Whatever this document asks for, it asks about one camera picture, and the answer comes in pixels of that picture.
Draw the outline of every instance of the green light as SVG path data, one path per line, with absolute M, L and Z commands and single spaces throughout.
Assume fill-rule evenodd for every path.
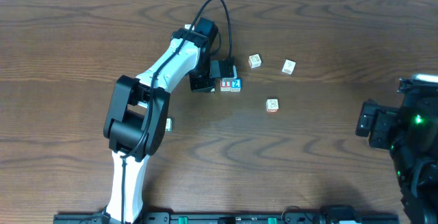
M 423 122 L 423 119 L 422 119 L 422 117 L 418 114 L 416 117 L 415 117 L 415 123 L 418 125 L 418 124 L 420 124 L 420 123 L 422 123 Z

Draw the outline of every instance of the wood grain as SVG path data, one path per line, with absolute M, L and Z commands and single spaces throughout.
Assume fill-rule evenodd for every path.
M 152 65 L 204 1 L 0 0 L 0 223 L 50 223 L 108 203 L 102 129 L 114 82 Z M 438 73 L 438 0 L 225 1 L 243 89 L 177 86 L 174 130 L 148 165 L 147 205 L 281 212 L 350 203 L 407 221 L 387 152 L 354 132 L 363 101 L 399 105 L 399 77 Z M 203 15 L 226 35 L 219 3 Z M 250 69 L 255 53 L 263 64 Z M 285 59 L 296 62 L 292 76 L 281 73 Z M 278 114 L 265 111 L 270 97 Z

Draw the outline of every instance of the blue and white cube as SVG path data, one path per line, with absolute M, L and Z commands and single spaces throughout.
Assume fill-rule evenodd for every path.
M 240 92 L 241 88 L 242 80 L 240 78 L 234 79 L 234 81 L 231 82 L 231 92 Z

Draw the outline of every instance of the wooden table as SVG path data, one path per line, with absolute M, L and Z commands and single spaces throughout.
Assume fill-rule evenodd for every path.
M 102 135 L 115 81 L 168 48 L 205 0 L 0 0 L 0 223 L 50 223 L 110 200 Z M 438 0 L 225 0 L 240 93 L 172 93 L 148 206 L 281 212 L 354 204 L 407 221 L 387 151 L 355 136 L 361 104 L 400 105 L 399 77 L 438 73 Z M 215 1 L 203 16 L 227 26 Z M 248 66 L 259 53 L 263 64 Z M 281 72 L 296 62 L 292 75 Z M 266 112 L 266 99 L 280 102 Z

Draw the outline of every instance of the dice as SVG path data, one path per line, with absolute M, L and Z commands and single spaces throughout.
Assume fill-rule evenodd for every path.
M 294 68 L 295 68 L 295 62 L 291 60 L 286 60 L 285 65 L 283 66 L 283 70 L 281 71 L 291 75 L 292 72 L 294 71 Z
M 172 119 L 170 118 L 166 119 L 166 131 L 172 131 Z
M 240 78 L 235 79 L 231 82 L 231 92 L 240 92 L 242 88 L 242 80 Z
M 279 111 L 279 100 L 278 99 L 268 99 L 266 101 L 266 111 L 267 112 L 278 112 Z
M 256 54 L 250 56 L 248 62 L 249 62 L 249 66 L 251 66 L 252 69 L 259 67 L 261 65 L 260 55 Z
M 230 91 L 230 90 L 231 90 L 231 82 L 221 79 L 220 80 L 220 91 Z

